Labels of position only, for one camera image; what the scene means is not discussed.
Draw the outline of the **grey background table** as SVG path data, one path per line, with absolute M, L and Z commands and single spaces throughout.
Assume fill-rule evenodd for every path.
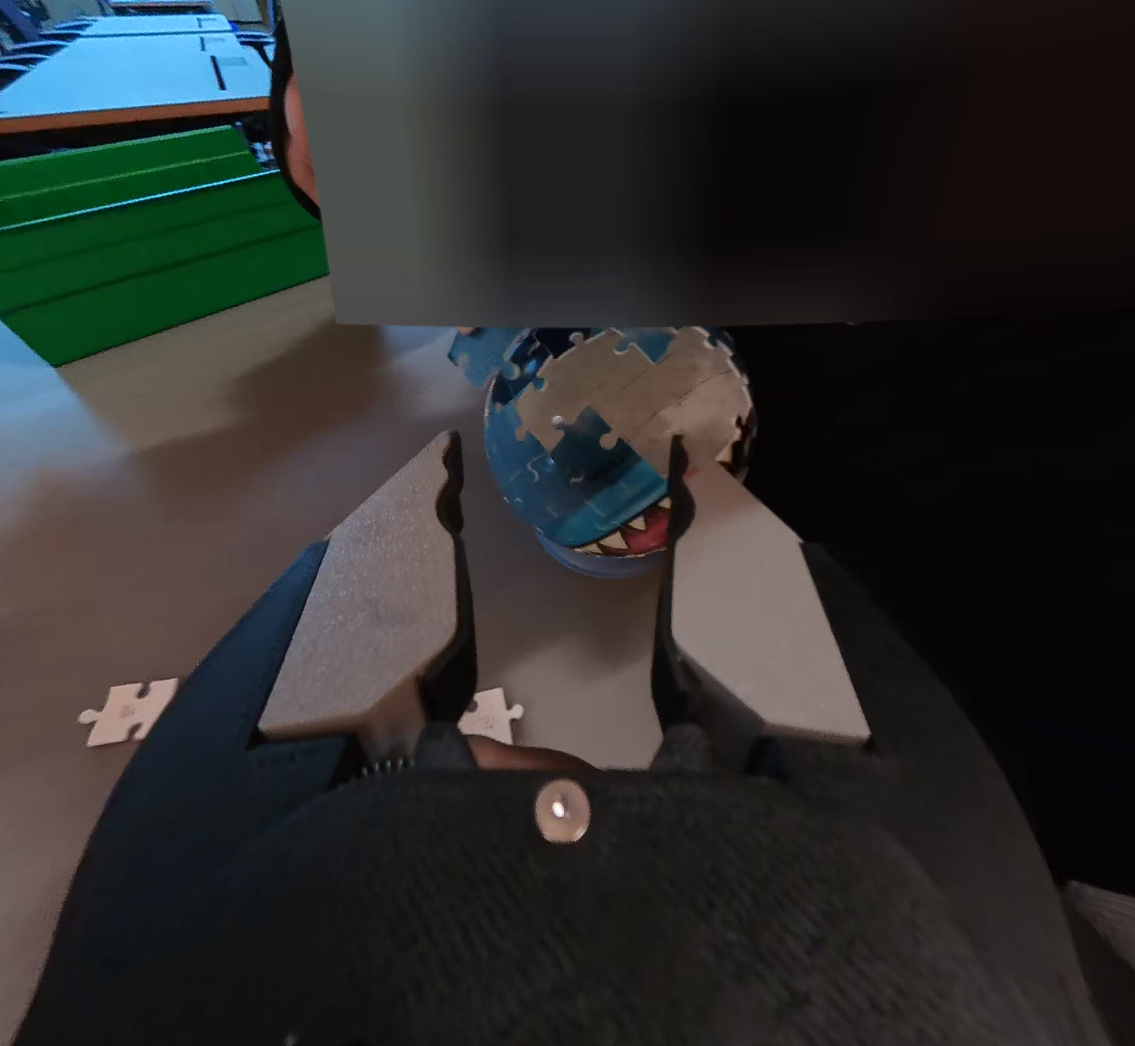
M 1 132 L 268 110 L 270 70 L 221 14 L 100 17 L 2 85 Z

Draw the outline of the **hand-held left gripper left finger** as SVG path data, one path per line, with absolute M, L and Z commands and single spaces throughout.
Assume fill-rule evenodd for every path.
M 326 540 L 260 717 L 270 741 L 417 741 L 476 692 L 460 436 L 439 433 Z

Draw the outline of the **green plastic bin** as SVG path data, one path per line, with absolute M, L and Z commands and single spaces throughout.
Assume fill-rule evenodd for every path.
M 8 159 L 1 196 L 1 320 L 56 368 L 329 272 L 234 126 Z

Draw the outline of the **blue puzzle ball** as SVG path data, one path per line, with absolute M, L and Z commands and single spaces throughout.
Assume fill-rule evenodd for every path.
M 756 406 L 728 329 L 462 329 L 448 358 L 484 393 L 504 501 L 570 570 L 632 575 L 665 549 L 674 438 L 748 471 Z

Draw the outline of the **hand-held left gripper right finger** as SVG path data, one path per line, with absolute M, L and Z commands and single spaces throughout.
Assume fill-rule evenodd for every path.
M 681 436 L 669 495 L 650 666 L 659 728 L 703 728 L 714 752 L 768 740 L 867 746 L 871 727 L 798 535 Z

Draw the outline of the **person's dark clothing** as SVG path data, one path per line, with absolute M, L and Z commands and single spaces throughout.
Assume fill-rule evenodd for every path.
M 734 339 L 748 486 L 950 688 L 1057 875 L 1133 894 L 1133 311 Z

